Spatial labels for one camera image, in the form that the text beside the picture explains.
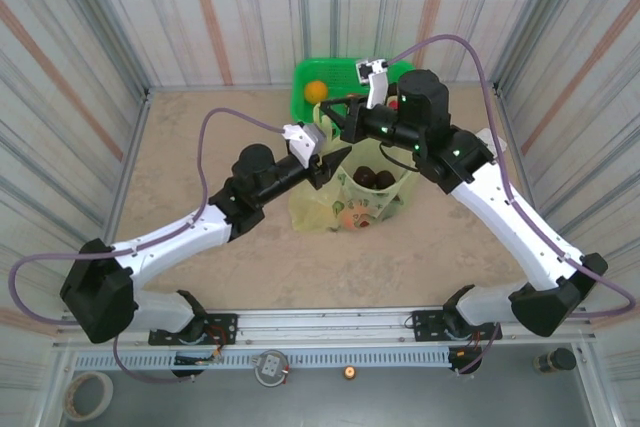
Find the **yellow avocado-print plastic bag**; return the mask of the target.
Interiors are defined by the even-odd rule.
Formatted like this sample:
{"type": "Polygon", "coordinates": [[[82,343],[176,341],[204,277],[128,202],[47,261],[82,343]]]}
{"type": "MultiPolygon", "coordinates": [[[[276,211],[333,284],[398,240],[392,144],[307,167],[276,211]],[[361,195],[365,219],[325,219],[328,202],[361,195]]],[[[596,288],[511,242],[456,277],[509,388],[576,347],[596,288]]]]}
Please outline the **yellow avocado-print plastic bag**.
{"type": "Polygon", "coordinates": [[[410,162],[410,152],[399,148],[381,152],[379,142],[373,139],[353,145],[333,178],[320,190],[306,183],[293,189],[289,197],[292,227],[299,232],[341,231],[340,213],[354,208],[367,209],[374,218],[368,227],[395,216],[407,207],[418,180],[417,173],[406,169],[410,162]],[[396,183],[384,190],[363,188],[352,179],[359,166],[368,166],[376,174],[388,170],[396,183]]]}

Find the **green plastic mesh basket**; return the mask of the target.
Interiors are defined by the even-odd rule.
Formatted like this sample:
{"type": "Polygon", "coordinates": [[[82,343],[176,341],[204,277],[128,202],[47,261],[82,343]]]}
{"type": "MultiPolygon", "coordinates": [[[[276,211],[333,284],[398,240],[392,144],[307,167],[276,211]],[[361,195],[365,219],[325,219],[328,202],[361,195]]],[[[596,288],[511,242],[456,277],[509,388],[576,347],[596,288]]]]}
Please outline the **green plastic mesh basket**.
{"type": "Polygon", "coordinates": [[[295,122],[313,120],[313,104],[305,100],[304,88],[312,81],[328,87],[330,98],[348,94],[367,94],[369,87],[361,85],[356,73],[357,58],[310,58],[300,62],[293,73],[290,112],[295,122]]]}

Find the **yellow-orange fake orange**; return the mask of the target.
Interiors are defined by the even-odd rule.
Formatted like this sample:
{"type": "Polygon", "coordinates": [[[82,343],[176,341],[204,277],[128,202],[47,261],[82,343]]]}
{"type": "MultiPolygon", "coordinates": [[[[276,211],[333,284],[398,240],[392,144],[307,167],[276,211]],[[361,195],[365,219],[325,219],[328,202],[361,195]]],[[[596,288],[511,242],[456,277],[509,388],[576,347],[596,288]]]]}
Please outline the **yellow-orange fake orange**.
{"type": "Polygon", "coordinates": [[[313,80],[304,85],[304,100],[312,106],[325,101],[329,97],[329,88],[321,80],[313,80]]]}

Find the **round grey socket device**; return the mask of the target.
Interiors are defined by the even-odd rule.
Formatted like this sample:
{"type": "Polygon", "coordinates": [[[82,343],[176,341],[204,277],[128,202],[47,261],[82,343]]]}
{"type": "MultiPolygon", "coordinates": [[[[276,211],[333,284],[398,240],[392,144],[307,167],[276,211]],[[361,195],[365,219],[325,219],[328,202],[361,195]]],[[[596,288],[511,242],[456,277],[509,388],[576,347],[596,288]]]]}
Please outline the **round grey socket device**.
{"type": "Polygon", "coordinates": [[[259,384],[274,388],[286,382],[289,374],[289,361],[278,350],[267,350],[252,357],[254,375],[259,384]]]}

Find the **dark jar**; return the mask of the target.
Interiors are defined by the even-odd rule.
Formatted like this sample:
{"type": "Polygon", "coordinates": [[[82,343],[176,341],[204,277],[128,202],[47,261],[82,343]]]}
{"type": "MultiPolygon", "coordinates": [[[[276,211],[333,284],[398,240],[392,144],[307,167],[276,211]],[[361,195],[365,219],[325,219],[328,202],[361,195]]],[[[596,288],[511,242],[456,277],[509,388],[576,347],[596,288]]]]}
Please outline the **dark jar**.
{"type": "Polygon", "coordinates": [[[564,347],[559,347],[533,360],[534,368],[542,374],[572,371],[577,366],[575,354],[564,347]]]}

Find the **beige tape roll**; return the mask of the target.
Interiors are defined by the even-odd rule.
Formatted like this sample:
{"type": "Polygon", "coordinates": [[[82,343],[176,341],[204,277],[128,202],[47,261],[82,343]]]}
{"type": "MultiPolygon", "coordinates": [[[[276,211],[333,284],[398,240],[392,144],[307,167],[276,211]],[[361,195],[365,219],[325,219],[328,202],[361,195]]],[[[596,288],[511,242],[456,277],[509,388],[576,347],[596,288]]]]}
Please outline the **beige tape roll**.
{"type": "Polygon", "coordinates": [[[114,386],[111,378],[97,371],[85,372],[76,377],[66,388],[63,395],[63,411],[67,418],[75,422],[87,422],[101,416],[111,404],[113,398],[114,386]],[[88,413],[81,413],[75,405],[75,395],[78,390],[87,382],[96,380],[102,389],[100,402],[95,409],[88,413]]]}

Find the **aluminium rail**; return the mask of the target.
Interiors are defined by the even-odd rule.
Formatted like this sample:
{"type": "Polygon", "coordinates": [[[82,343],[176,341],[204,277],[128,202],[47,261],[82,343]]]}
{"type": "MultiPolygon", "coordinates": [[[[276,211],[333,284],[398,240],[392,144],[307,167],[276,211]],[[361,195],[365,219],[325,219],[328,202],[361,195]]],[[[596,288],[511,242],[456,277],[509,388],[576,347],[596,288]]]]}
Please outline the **aluminium rail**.
{"type": "MultiPolygon", "coordinates": [[[[230,348],[294,347],[390,347],[414,344],[415,334],[410,320],[415,310],[436,307],[389,307],[347,309],[255,309],[237,310],[237,323],[232,329],[235,344],[230,348]]],[[[502,344],[589,343],[595,342],[593,326],[587,320],[568,320],[551,337],[539,337],[516,323],[503,323],[502,344]]],[[[148,347],[149,334],[142,331],[120,335],[124,349],[148,347]]],[[[106,350],[111,342],[92,344],[79,327],[62,327],[53,346],[62,349],[106,350]]]]}

